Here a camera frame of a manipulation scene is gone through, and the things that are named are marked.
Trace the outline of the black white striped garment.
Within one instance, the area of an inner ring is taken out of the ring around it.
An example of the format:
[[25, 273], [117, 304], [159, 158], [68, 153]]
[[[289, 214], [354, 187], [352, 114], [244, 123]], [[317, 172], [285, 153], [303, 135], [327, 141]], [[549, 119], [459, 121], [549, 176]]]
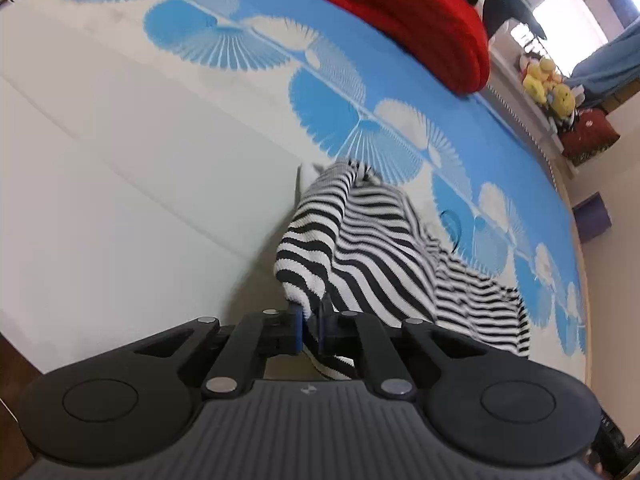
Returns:
[[298, 170], [298, 200], [273, 272], [305, 320], [321, 306], [376, 315], [398, 328], [407, 318], [529, 356], [520, 293], [442, 246], [407, 194], [353, 160]]

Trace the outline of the blue white patterned bedsheet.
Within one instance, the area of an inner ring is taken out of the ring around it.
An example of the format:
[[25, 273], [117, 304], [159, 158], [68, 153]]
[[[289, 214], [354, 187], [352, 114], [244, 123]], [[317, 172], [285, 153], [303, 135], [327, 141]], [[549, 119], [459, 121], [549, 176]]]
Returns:
[[280, 307], [300, 166], [401, 186], [588, 375], [570, 220], [495, 86], [459, 98], [323, 0], [1, 0], [1, 330], [40, 372]]

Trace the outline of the purple storage box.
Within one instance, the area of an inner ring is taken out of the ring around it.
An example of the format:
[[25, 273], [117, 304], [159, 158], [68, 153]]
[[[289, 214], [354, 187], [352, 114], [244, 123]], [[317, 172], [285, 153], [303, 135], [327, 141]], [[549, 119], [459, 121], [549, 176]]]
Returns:
[[579, 240], [588, 243], [612, 226], [605, 203], [599, 192], [595, 192], [573, 207]]

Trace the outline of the dark red box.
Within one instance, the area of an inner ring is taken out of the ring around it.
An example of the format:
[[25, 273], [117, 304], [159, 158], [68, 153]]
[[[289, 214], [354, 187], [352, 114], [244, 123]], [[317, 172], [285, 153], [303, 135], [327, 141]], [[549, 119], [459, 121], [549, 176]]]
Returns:
[[581, 110], [573, 125], [560, 133], [562, 155], [575, 167], [606, 151], [620, 140], [600, 108]]

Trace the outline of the yellow plush toys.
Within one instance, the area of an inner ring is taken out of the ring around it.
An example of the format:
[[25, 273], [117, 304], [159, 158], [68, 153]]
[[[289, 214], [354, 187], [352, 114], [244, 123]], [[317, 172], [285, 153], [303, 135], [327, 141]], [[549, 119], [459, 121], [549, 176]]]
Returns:
[[522, 54], [518, 68], [525, 93], [554, 119], [573, 119], [585, 101], [582, 84], [570, 86], [551, 58], [536, 53]]

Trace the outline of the red knitted blanket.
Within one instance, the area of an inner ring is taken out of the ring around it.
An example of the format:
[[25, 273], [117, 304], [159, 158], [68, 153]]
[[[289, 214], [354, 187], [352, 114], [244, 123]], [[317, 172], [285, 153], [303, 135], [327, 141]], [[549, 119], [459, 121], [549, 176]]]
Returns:
[[326, 0], [393, 39], [445, 87], [480, 91], [490, 73], [488, 38], [465, 0]]

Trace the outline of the blue curtain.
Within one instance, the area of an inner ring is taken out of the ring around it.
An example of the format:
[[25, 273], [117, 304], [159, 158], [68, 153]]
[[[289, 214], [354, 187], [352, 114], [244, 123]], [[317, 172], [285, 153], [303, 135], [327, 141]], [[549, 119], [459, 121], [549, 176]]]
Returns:
[[608, 96], [639, 77], [640, 23], [635, 20], [620, 35], [578, 63], [570, 87], [583, 86], [585, 107], [598, 106]]

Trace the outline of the dark teal plush shark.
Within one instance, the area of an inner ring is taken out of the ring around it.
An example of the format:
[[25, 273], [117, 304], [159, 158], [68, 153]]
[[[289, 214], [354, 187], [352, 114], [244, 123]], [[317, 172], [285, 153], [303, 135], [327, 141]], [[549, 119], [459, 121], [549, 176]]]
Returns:
[[528, 26], [529, 30], [540, 39], [547, 35], [534, 17], [532, 10], [523, 0], [484, 0], [483, 24], [488, 38], [492, 38], [509, 21], [515, 20]]

